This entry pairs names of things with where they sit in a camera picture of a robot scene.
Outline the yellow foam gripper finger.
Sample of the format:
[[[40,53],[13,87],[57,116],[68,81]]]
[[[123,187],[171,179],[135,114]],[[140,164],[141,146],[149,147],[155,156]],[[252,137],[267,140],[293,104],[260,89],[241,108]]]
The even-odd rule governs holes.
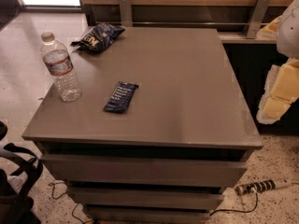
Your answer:
[[[260,29],[257,33],[258,38],[268,38],[268,39],[276,39],[277,38],[277,30],[278,25],[282,16],[278,16],[273,19],[270,23],[265,25],[264,28]]]
[[[273,64],[266,77],[256,119],[261,124],[273,124],[298,98],[299,60],[289,59],[281,66]]]

